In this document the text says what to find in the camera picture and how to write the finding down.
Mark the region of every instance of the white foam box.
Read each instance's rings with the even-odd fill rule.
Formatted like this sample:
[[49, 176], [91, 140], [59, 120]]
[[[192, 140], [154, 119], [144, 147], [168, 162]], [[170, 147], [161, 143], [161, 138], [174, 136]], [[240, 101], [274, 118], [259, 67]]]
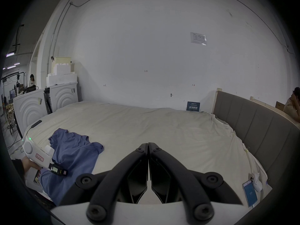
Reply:
[[53, 73], [48, 74], [46, 78], [47, 87], [51, 87], [58, 84], [64, 83], [75, 83], [77, 82], [77, 74], [72, 72], [71, 74], [54, 75]]
[[54, 75], [70, 74], [71, 65], [68, 63], [56, 64], [53, 69]]
[[55, 57], [54, 61], [51, 64], [51, 73], [53, 73], [54, 66], [57, 63], [71, 63], [71, 58], [70, 57]]

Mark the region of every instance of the bed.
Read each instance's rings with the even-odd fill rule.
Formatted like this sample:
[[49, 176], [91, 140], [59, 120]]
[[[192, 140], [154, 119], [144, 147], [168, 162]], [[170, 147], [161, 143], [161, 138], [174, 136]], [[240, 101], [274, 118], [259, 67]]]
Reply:
[[242, 184], [253, 172], [260, 172], [264, 187], [257, 193], [256, 205], [264, 201], [271, 187], [288, 175], [287, 155], [294, 154], [299, 139], [299, 128], [286, 118], [221, 91], [216, 94], [214, 114], [80, 102], [41, 120], [28, 131], [41, 148], [58, 128], [87, 135], [90, 142], [104, 146], [93, 174], [111, 170], [142, 143], [154, 142], [190, 170], [221, 174], [244, 206]]

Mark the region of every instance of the blue sign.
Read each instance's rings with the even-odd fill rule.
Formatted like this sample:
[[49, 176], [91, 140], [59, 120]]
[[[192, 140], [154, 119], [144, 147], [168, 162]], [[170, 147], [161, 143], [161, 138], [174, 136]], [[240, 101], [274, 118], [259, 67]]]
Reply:
[[200, 103], [188, 102], [187, 103], [187, 111], [197, 111], [199, 112]]

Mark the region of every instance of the white bed sheet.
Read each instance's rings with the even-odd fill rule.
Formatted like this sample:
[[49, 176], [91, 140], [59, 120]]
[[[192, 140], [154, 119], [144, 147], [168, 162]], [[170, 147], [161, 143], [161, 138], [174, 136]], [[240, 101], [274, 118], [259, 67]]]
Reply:
[[93, 174], [111, 170], [142, 143], [153, 142], [190, 170], [221, 174], [245, 206], [242, 184], [252, 172], [260, 172], [264, 184], [262, 196], [257, 192], [258, 202], [271, 190], [265, 184], [265, 171], [233, 129], [210, 113], [80, 102], [41, 120], [28, 132], [41, 148], [49, 144], [48, 138], [58, 128], [87, 135], [90, 142], [104, 146]]

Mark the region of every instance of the red label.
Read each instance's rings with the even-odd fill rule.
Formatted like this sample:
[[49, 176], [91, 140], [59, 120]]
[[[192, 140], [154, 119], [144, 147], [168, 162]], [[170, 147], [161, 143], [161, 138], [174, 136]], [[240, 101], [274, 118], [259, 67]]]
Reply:
[[43, 159], [39, 154], [36, 154], [35, 157], [36, 157], [38, 160], [41, 160], [42, 162], [44, 161], [44, 159]]

